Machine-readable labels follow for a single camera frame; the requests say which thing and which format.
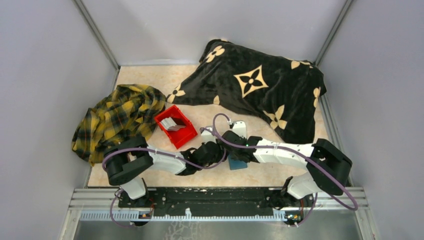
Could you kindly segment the blue card holder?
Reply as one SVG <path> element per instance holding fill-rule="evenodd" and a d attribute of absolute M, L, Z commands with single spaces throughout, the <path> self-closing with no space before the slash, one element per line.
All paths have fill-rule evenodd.
<path fill-rule="evenodd" d="M 229 169 L 231 171 L 246 169 L 248 167 L 248 164 L 246 162 L 239 160 L 234 155 L 228 156 L 228 164 L 229 164 Z"/>

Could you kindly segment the red plastic bin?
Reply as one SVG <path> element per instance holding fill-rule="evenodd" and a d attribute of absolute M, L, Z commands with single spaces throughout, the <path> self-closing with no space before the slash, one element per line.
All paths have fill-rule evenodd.
<path fill-rule="evenodd" d="M 175 131 L 168 130 L 161 123 L 161 121 L 167 118 L 177 119 L 177 123 L 181 123 L 183 127 Z M 181 110 L 176 105 L 172 105 L 171 107 L 165 109 L 163 112 L 155 116 L 154 120 L 176 149 L 181 148 L 183 145 L 187 144 L 198 135 L 191 121 L 181 112 Z"/>

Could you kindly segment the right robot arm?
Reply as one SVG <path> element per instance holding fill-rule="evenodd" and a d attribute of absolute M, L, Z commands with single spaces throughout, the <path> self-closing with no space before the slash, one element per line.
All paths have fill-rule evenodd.
<path fill-rule="evenodd" d="M 316 143 L 274 142 L 260 136 L 248 138 L 226 131 L 216 140 L 239 160 L 258 164 L 279 164 L 302 169 L 305 173 L 288 177 L 276 198 L 276 207 L 294 207 L 312 194 L 324 192 L 333 199 L 352 195 L 346 188 L 352 161 L 326 139 Z"/>

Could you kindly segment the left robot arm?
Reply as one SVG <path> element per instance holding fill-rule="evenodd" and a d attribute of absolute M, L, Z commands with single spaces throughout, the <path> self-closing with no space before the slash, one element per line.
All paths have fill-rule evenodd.
<path fill-rule="evenodd" d="M 227 158 L 227 151 L 213 141 L 198 148 L 169 152 L 150 147 L 142 136 L 133 137 L 108 148 L 103 155 L 102 168 L 111 186 L 118 186 L 119 207 L 149 207 L 153 199 L 147 184 L 139 175 L 146 170 L 190 176 L 201 170 L 217 167 Z"/>

